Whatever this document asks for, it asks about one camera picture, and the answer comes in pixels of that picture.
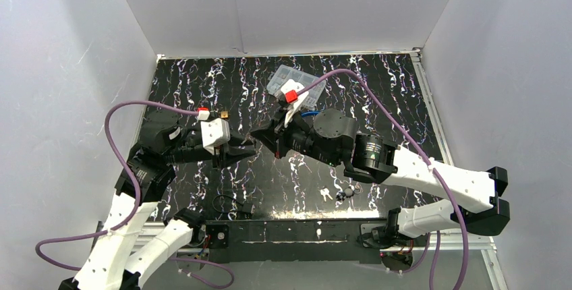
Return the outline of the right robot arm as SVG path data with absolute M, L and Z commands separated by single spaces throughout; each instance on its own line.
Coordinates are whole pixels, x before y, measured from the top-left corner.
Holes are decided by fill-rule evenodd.
M 290 150 L 333 167 L 344 166 L 354 181 L 415 189 L 439 197 L 417 208 L 396 208 L 375 238 L 414 239 L 423 234 L 462 225 L 468 233 L 497 236 L 511 219 L 510 205 L 501 199 L 508 185 L 507 171 L 493 167 L 470 171 L 424 159 L 394 142 L 362 134 L 358 122 L 336 109 L 305 119 L 279 111 L 251 136 L 276 158 Z

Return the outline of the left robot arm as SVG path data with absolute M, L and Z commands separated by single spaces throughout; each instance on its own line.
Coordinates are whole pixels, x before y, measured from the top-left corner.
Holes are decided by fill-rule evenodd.
M 147 219 L 175 179 L 175 166 L 211 161 L 214 168 L 223 169 L 255 155 L 254 145 L 231 131 L 217 114 L 205 111 L 195 125 L 185 127 L 173 111 L 150 112 L 115 185 L 103 234 L 83 267 L 62 281 L 60 289 L 142 289 L 178 249 L 206 241 L 199 233 L 204 216 L 182 209 L 161 232 L 134 249 Z

